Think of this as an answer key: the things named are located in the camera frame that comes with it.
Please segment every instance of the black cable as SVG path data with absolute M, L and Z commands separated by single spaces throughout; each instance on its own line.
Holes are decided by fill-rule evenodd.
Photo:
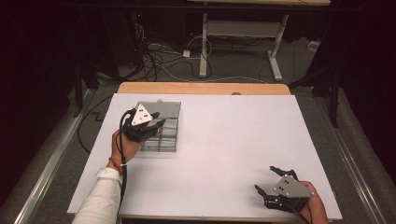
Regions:
M 191 73 L 192 73 L 192 75 L 195 77 L 194 68 L 193 68 L 193 66 L 192 66 L 192 63 L 189 63 L 189 62 L 178 62 L 178 63 L 188 63 L 188 64 L 190 65 L 190 67 L 191 67 Z M 172 66 L 174 66 L 174 65 L 176 65 L 176 64 L 178 64 L 178 63 L 173 63 L 173 64 L 171 64 L 171 65 L 165 67 L 164 69 L 168 69 L 168 68 L 170 68 L 170 67 L 172 67 Z
M 181 60 L 181 59 L 185 59 L 185 57 L 178 57 L 178 58 L 176 58 L 176 59 L 173 59 L 173 60 L 167 61 L 167 62 L 163 62 L 163 63 L 171 63 L 171 62 L 175 62 L 175 61 Z
M 151 54 L 153 54 L 155 56 L 155 59 L 156 59 L 156 61 L 158 61 L 159 65 L 163 64 L 163 56 L 161 54 L 155 53 L 155 52 L 149 52 L 149 53 L 151 53 Z
M 260 69 L 259 72 L 257 72 L 257 73 L 259 74 L 259 80 L 262 80 L 262 76 L 260 75 L 260 72 L 261 72 L 262 70 L 264 70 L 266 67 L 268 67 L 268 66 L 271 64 L 271 61 L 274 60 L 274 59 L 275 59 L 275 58 L 269 59 L 269 62 L 268 62 L 265 66 L 263 66 L 262 69 Z
M 136 42 L 138 41 L 140 44 L 137 46 L 138 48 L 143 44 L 143 41 L 145 39 L 145 30 L 143 29 L 143 26 L 140 24 L 137 24 L 139 26 L 139 35 L 137 37 Z
M 261 37 L 256 37 L 254 38 L 254 40 L 251 43 L 243 43 L 244 41 L 250 41 L 250 40 L 246 40 L 246 39 L 231 39 L 230 37 L 227 36 L 227 38 L 221 38 L 218 36 L 213 36 L 211 35 L 210 37 L 214 38 L 214 39 L 218 39 L 224 42 L 227 42 L 230 44 L 230 48 L 228 49 L 228 51 L 224 54 L 214 54 L 212 53 L 214 56 L 226 56 L 229 55 L 230 53 L 233 52 L 234 49 L 244 49 L 244 48 L 248 48 L 248 47 L 257 47 L 259 46 L 264 40 L 265 38 L 261 38 Z M 219 46 L 216 44 L 213 44 L 213 41 L 211 40 L 211 47 L 212 49 L 215 49 L 215 47 L 226 47 L 226 46 Z
M 142 64 L 142 62 L 141 62 L 141 63 L 139 63 L 139 64 L 137 65 L 137 67 L 136 67 L 136 69 L 134 69 L 134 71 L 130 72 L 130 73 L 129 73 L 128 75 L 126 75 L 124 78 L 128 79 L 128 78 L 130 78 L 130 77 L 136 76 L 136 75 L 142 70 L 142 68 L 143 68 L 143 64 Z
M 122 200 L 123 196 L 125 194 L 125 189 L 126 189 L 126 181 L 127 181 L 127 169 L 126 169 L 126 160 L 124 156 L 124 151 L 123 151 L 123 144 L 122 144 L 122 126 L 123 126 L 123 121 L 127 115 L 131 115 L 133 110 L 128 110 L 126 111 L 121 119 L 120 119 L 120 154 L 121 154 L 121 167 L 122 167 L 122 185 L 121 185 L 121 191 L 120 191 L 120 207 L 122 205 Z
M 291 77 L 291 82 L 294 81 L 294 76 L 295 76 L 296 45 L 297 45 L 297 41 L 294 42 L 294 51 L 293 51 L 293 76 Z
M 154 36 L 153 39 L 158 40 L 158 41 L 160 42 L 160 44 L 162 44 L 162 45 L 163 45 L 163 43 L 161 42 L 161 39 L 163 39 L 164 41 L 168 41 L 168 42 L 170 42 L 170 43 L 176 43 L 174 39 L 169 38 L 169 37 L 167 37 L 167 36 L 165 36 L 165 35 L 161 35 L 161 34 L 159 34 L 159 33 L 153 32 L 153 31 L 150 31 L 150 34 L 151 34 L 152 36 Z
M 148 50 L 151 51 L 152 53 L 159 52 L 159 53 L 163 53 L 163 54 L 178 54 L 178 55 L 181 55 L 181 53 L 177 52 L 175 49 L 171 49 L 169 47 L 164 46 L 163 43 L 160 40 L 158 40 L 158 45 L 160 45 L 160 47 L 158 49 L 148 49 Z M 173 52 L 161 51 L 161 49 L 171 49 Z
M 88 117 L 88 115 L 90 115 L 91 112 L 92 112 L 97 106 L 99 106 L 99 105 L 100 105 L 101 103 L 103 103 L 104 101 L 110 99 L 111 97 L 113 97 L 113 95 L 107 96 L 105 99 L 101 100 L 101 101 L 100 101 L 99 103 L 97 103 L 93 108 L 91 108 L 91 109 L 84 115 L 84 117 L 83 117 L 82 120 L 81 120 L 81 123 L 78 125 L 78 128 L 77 128 L 77 138 L 78 138 L 79 144 L 82 146 L 82 148 L 83 148 L 88 154 L 90 154 L 91 152 L 90 152 L 90 151 L 87 149 L 87 147 L 85 147 L 85 145 L 82 143 L 81 136 L 79 135 L 79 134 L 80 134 L 80 130 L 81 130 L 82 123 L 84 122 L 84 120 Z
M 163 42 L 161 42 L 160 39 L 157 39 L 157 38 L 154 38 L 154 37 L 152 37 L 151 40 L 152 40 L 152 39 L 155 39 L 156 41 L 154 41 L 154 42 L 157 42 L 158 45 L 160 45 L 160 47 L 159 47 L 158 49 L 149 49 L 149 48 L 148 48 L 148 50 L 151 50 L 151 51 L 154 51 L 154 52 L 160 51 L 160 50 L 163 48 Z
M 145 57 L 147 58 L 146 59 L 146 61 L 145 61 L 145 65 L 144 65 L 144 67 L 143 67 L 143 72 L 144 72 L 144 79 L 147 81 L 147 82 L 150 82 L 150 78 L 151 77 L 153 77 L 153 76 L 155 76 L 155 74 L 154 75 L 150 75 L 150 73 L 151 73 L 151 71 L 154 69 L 154 67 L 153 66 L 149 66 L 149 65 L 146 65 L 146 63 L 153 63 L 153 61 L 152 61 L 152 57 L 149 57 L 149 55 L 148 54 L 145 54 Z
M 148 57 L 147 61 L 149 61 L 149 62 L 152 63 L 152 67 L 145 66 L 145 67 L 147 67 L 147 68 L 150 68 L 150 69 L 148 70 L 148 73 L 146 72 L 146 69 L 144 69 L 144 72 L 145 72 L 145 79 L 146 79 L 146 81 L 149 81 L 149 79 L 150 79 L 151 77 L 154 77 L 153 82 L 155 82 L 155 81 L 157 81 L 158 73 L 159 73 L 160 70 L 161 70 L 161 64 L 162 64 L 162 61 L 158 60 L 158 59 L 157 59 L 157 56 L 161 57 L 162 60 L 163 60 L 163 57 L 160 56 L 160 55 L 158 55 L 158 54 L 155 54 L 155 53 L 154 53 L 154 56 L 156 56 L 156 57 L 154 57 L 154 56 L 151 55 L 150 52 L 147 52 L 147 53 L 145 54 L 145 56 Z M 154 70 L 154 74 L 151 75 L 151 76 L 149 76 L 149 74 L 151 73 L 152 70 Z
M 288 202 L 284 202 L 283 205 L 289 208 L 291 211 L 293 211 L 293 213 L 296 214 L 303 222 L 305 222 L 306 224 L 310 224 L 309 221 L 306 220 L 306 218 L 303 215 L 301 215 L 300 212 L 295 210 L 293 206 L 291 206 Z
M 312 218 L 311 207 L 309 207 L 309 204 L 308 204 L 308 203 L 306 204 L 306 206 L 308 207 L 309 217 L 311 218 L 311 224 L 314 224 L 314 219 Z
M 119 146 L 119 137 L 120 137 L 120 133 L 117 133 L 117 136 L 116 136 L 116 146 L 117 146 L 117 149 L 119 150 L 119 153 L 120 153 L 120 151 L 121 151 L 121 149 L 120 149 L 120 146 Z
M 140 71 L 143 70 L 143 76 L 142 77 L 136 77 L 136 78 L 130 78 L 130 79 L 128 79 L 128 81 L 133 82 L 133 81 L 138 81 L 138 80 L 143 80 L 143 79 L 148 81 L 147 80 L 147 75 L 146 75 L 146 66 L 144 65 L 144 63 L 141 63 L 141 64 L 142 64 L 142 69 Z

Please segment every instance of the dark background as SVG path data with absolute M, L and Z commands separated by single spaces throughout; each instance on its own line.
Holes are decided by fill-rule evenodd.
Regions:
M 184 4 L 185 1 L 172 3 Z M 396 169 L 392 164 L 396 159 L 396 18 L 393 13 L 396 7 L 387 0 L 332 1 L 332 6 L 362 6 L 362 13 L 337 15 L 332 22 L 325 15 L 292 15 L 285 40 L 292 42 L 302 36 L 318 40 L 325 35 L 307 75 L 338 62 L 341 87 L 375 153 L 395 181 Z M 157 37 L 168 38 L 182 49 L 189 34 L 197 35 L 202 29 L 202 15 L 182 12 L 172 15 L 146 12 L 142 13 L 141 20 L 145 29 L 155 32 Z M 268 18 L 251 16 L 249 19 Z M 77 62 L 84 67 L 82 76 L 91 88 L 97 84 L 92 75 L 96 71 L 117 78 L 116 66 L 124 63 L 124 58 L 122 52 L 110 47 L 110 39 L 116 37 L 109 35 L 112 22 L 129 27 L 125 17 L 111 13 L 91 12 L 84 14 L 82 20 L 80 14 L 60 10 L 57 3 L 49 0 L 9 2 L 0 6 L 3 80 L 0 178 L 4 180 L 1 203 L 69 106 L 67 93 L 74 84 Z M 124 37 L 121 43 L 126 49 L 134 50 L 133 35 L 128 32 L 119 34 Z M 98 40 L 98 48 L 92 43 L 92 35 Z M 323 76 L 306 85 L 329 89 L 332 82 L 329 76 Z

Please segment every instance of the white sleeve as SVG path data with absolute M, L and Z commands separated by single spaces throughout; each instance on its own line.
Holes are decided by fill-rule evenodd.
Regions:
M 73 224 L 114 224 L 117 221 L 120 207 L 121 175 L 114 169 L 104 168 L 99 170 L 96 176 L 98 179 L 79 208 Z

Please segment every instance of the white table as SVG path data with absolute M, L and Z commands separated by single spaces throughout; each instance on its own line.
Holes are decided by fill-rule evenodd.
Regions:
M 193 91 L 189 85 L 183 86 Z M 120 116 L 138 101 L 159 99 L 181 102 L 177 152 L 138 152 L 129 162 L 122 217 L 291 221 L 294 215 L 267 209 L 254 189 L 275 194 L 280 176 L 270 171 L 274 165 L 313 182 L 329 219 L 342 218 L 292 95 L 116 94 L 68 213 L 78 211 L 106 164 Z
M 237 4 L 261 4 L 261 5 L 286 5 L 286 6 L 328 6 L 330 0 L 189 0 L 192 2 L 210 3 L 237 3 Z M 209 21 L 207 13 L 204 13 L 202 31 L 202 51 L 200 61 L 200 77 L 206 77 L 207 65 L 207 36 L 208 35 L 232 35 L 232 36 L 256 36 L 274 37 L 275 43 L 272 50 L 267 51 L 276 81 L 282 80 L 282 75 L 276 61 L 282 36 L 286 28 L 289 15 L 283 15 L 280 22 L 256 22 L 256 21 Z

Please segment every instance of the gray carpet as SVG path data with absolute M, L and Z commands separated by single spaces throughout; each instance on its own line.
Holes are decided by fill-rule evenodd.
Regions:
M 241 49 L 234 49 L 231 53 L 227 46 L 214 47 L 212 56 L 209 58 L 212 69 L 212 77 L 209 80 L 215 80 L 225 77 L 239 77 L 232 79 L 223 79 L 219 82 L 257 82 L 253 79 L 241 77 L 250 77 L 259 79 L 260 81 L 274 83 L 272 72 L 268 66 L 265 51 L 271 48 L 271 41 L 264 40 L 259 46 L 249 47 L 240 46 Z M 314 53 L 306 50 L 308 41 L 302 39 L 295 44 L 282 44 L 279 50 L 277 60 L 281 68 L 284 80 L 282 83 L 291 83 L 300 77 L 303 77 Z M 177 58 L 177 55 L 161 54 L 164 61 L 170 61 Z M 194 74 L 198 74 L 197 60 L 184 60 L 189 63 L 179 63 L 167 68 L 172 76 L 188 80 L 201 80 L 195 78 L 191 74 L 191 67 Z M 172 63 L 164 63 L 163 67 L 170 66 Z M 122 67 L 121 72 L 126 74 L 129 68 Z M 167 72 L 161 71 L 158 74 L 158 81 L 180 81 L 171 77 Z M 105 99 L 107 96 L 116 92 L 117 83 L 99 76 L 102 81 L 101 87 L 94 95 L 91 107 Z M 337 142 L 334 140 L 332 129 L 326 122 L 326 117 L 320 110 L 318 100 L 327 102 L 327 99 L 316 99 L 312 97 L 309 88 L 297 88 L 292 91 L 296 95 L 299 106 L 302 110 L 304 120 L 311 134 L 314 145 L 318 151 L 318 155 L 323 164 L 324 170 L 332 185 L 332 189 L 336 192 L 337 202 L 341 209 L 343 220 L 335 223 L 373 223 L 370 216 L 366 212 L 361 197 L 353 183 L 347 168 L 337 149 Z M 93 112 L 99 112 L 99 119 L 106 114 L 109 100 L 100 104 Z M 14 223 L 18 213 L 21 211 L 23 204 L 30 194 L 35 182 L 40 176 L 45 164 L 50 158 L 57 142 L 62 139 L 64 130 L 70 124 L 70 118 L 73 114 L 74 106 L 64 119 L 60 121 L 59 126 L 49 137 L 46 144 L 37 152 L 35 159 L 21 177 L 18 186 L 13 190 L 8 201 L 0 210 L 0 223 Z M 368 185 L 373 191 L 374 197 L 378 201 L 378 206 L 386 215 L 388 223 L 395 223 L 396 192 L 393 182 L 385 172 L 375 153 L 370 147 L 367 138 L 364 136 L 361 126 L 353 112 L 350 111 L 347 98 L 341 92 L 340 105 L 338 111 L 339 129 L 338 131 L 345 139 L 345 142 L 351 150 L 351 154 L 356 159 L 361 172 L 364 174 Z M 83 144 L 86 148 L 91 148 L 97 133 L 100 130 L 102 122 L 95 121 L 95 115 L 89 114 L 84 120 L 80 134 Z M 45 194 L 45 197 L 37 209 L 35 216 L 32 217 L 32 223 L 70 223 L 73 216 L 67 215 L 66 210 L 77 186 L 79 177 L 88 159 L 88 153 L 83 149 L 77 136 L 75 135 L 68 146 L 67 152 L 56 176 Z M 161 221 L 153 220 L 136 220 L 134 223 L 160 223 Z

